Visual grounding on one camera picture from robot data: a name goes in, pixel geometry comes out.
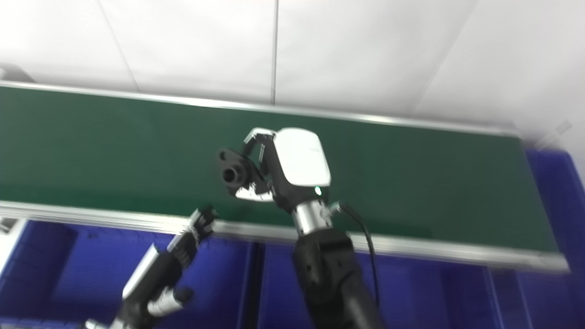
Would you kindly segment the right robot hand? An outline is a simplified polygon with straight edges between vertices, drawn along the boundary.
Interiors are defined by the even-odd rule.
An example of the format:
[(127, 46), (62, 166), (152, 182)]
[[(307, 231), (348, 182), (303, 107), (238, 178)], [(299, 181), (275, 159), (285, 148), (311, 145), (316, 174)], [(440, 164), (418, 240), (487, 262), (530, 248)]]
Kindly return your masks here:
[(238, 199), (275, 202), (289, 214), (305, 202), (329, 199), (330, 168), (312, 131), (255, 127), (238, 156), (251, 168), (251, 181), (230, 192)]

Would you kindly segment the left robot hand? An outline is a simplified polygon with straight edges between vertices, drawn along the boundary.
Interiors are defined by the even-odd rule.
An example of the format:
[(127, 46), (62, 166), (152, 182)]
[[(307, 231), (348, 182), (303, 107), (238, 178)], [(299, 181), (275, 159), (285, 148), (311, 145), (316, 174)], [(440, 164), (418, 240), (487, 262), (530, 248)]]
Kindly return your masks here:
[(192, 300), (194, 290), (177, 283), (196, 258), (201, 242), (212, 236), (217, 218), (211, 205), (196, 209), (186, 228), (165, 248), (155, 244), (148, 248), (123, 288), (122, 304), (109, 328), (153, 329)]

